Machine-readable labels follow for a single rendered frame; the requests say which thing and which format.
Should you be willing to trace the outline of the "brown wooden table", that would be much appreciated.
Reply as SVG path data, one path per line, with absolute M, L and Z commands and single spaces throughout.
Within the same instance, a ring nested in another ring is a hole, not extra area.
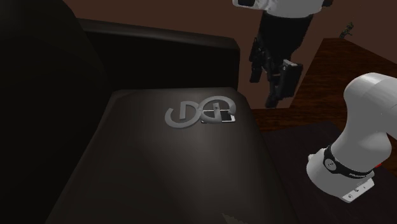
M 336 140 L 347 118 L 344 88 L 368 72 L 397 77 L 397 62 L 345 39 L 325 38 L 291 106 L 253 110 L 282 179 L 305 177 L 307 155 Z

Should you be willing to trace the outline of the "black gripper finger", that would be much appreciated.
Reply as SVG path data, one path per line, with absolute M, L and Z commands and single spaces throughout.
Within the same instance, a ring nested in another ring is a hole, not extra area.
M 260 38 L 254 38 L 249 61 L 251 62 L 251 76 L 249 81 L 251 83 L 258 83 L 265 63 L 265 49 Z
M 265 107 L 276 108 L 280 100 L 294 96 L 302 75 L 303 65 L 284 59 L 282 64 L 277 67 L 272 59 L 268 59 L 264 68 L 270 87 Z

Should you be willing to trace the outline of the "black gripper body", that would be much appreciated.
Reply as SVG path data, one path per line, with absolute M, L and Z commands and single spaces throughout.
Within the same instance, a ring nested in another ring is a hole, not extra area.
M 264 11 L 256 38 L 261 39 L 276 64 L 291 60 L 292 53 L 300 47 L 314 15 L 303 18 L 284 18 Z

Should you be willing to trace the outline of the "silver smartphone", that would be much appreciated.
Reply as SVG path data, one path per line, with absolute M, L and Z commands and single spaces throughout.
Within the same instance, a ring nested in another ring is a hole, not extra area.
M 207 119 L 205 119 L 204 117 L 209 117 L 209 118 L 214 118 L 215 117 L 215 113 L 213 109 L 205 109 L 202 112 L 202 115 L 200 116 L 200 121 L 202 123 L 232 123 L 235 122 L 235 117 L 231 114 L 228 113 L 229 110 L 228 109 L 221 109 L 219 111 L 219 114 L 221 116 L 221 121 L 220 122 L 208 122 Z

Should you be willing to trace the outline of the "small dark green figure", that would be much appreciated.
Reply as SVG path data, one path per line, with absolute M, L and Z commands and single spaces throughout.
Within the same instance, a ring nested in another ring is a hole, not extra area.
M 342 30 L 342 32 L 339 34 L 340 39 L 344 39 L 347 35 L 352 36 L 351 30 L 354 28 L 354 24 L 352 22 L 349 22 L 346 27 Z

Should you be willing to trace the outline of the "dark brown sofa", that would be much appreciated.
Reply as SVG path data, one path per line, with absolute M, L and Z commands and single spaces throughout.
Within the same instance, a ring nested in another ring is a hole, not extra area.
M 232 38 L 0 0 L 0 224 L 299 224 L 239 56 Z

